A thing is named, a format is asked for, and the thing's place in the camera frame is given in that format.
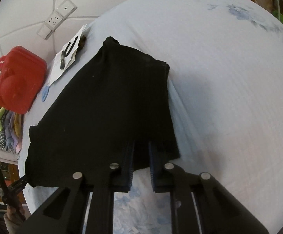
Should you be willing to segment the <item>person's left hand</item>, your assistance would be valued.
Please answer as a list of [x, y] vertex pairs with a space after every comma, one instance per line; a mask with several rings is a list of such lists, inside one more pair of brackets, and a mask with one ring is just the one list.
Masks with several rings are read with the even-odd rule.
[[14, 208], [13, 206], [10, 206], [9, 204], [7, 205], [7, 211], [4, 214], [4, 221], [6, 225], [13, 224], [19, 226], [21, 223], [23, 223], [26, 220], [25, 212], [22, 204], [20, 203], [18, 207], [19, 207], [19, 212], [17, 212], [16, 208]]

